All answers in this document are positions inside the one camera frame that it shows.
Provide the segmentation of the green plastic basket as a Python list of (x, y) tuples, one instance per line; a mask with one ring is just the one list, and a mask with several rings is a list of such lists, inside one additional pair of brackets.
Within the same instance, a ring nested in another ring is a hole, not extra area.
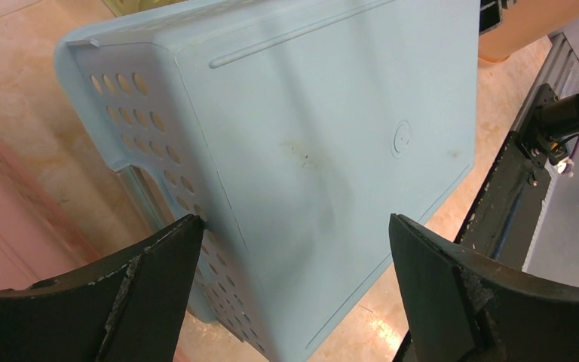
[(116, 17), (122, 17), (183, 1), (184, 0), (103, 0), (103, 3)]

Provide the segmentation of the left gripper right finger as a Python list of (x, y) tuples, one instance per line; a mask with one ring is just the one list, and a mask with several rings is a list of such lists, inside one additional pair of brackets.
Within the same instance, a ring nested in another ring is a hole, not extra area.
[(579, 287), (535, 277), (389, 222), (409, 326), (397, 361), (579, 361)]

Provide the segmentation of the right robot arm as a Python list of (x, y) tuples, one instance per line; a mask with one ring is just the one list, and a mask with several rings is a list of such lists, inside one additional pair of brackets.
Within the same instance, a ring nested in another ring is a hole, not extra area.
[[(479, 3), (479, 63), (504, 62), (528, 44), (579, 18), (579, 1), (481, 1)], [(564, 98), (538, 87), (510, 142), (539, 167), (569, 159), (568, 142), (579, 137), (579, 94)]]

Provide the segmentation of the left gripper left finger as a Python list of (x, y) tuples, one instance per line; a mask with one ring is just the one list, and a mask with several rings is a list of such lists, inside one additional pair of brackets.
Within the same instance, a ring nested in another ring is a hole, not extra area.
[(0, 361), (172, 361), (203, 233), (189, 214), (89, 265), (0, 290)]

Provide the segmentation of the orange capybara bucket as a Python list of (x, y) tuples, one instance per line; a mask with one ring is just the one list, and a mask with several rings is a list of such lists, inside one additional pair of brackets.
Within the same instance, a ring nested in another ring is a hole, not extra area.
[(496, 66), (525, 46), (579, 19), (579, 0), (517, 1), (503, 22), (479, 34), (478, 67)]

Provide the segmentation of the pink plastic basket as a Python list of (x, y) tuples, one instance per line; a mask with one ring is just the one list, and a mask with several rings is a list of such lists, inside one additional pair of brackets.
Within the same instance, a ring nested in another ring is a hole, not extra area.
[(0, 290), (22, 290), (99, 257), (0, 139)]

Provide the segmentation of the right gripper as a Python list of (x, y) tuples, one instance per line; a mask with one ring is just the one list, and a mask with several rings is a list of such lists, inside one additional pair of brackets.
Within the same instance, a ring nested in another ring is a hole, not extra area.
[(503, 10), (514, 6), (517, 0), (481, 0), (479, 6), (479, 34), (485, 34), (503, 22)]

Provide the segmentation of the blue basket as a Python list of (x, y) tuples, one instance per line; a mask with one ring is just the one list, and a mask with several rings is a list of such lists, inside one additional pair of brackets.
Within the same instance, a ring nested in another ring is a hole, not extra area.
[(188, 307), (305, 361), (474, 163), (477, 1), (186, 1), (64, 35), (106, 165), (207, 228)]

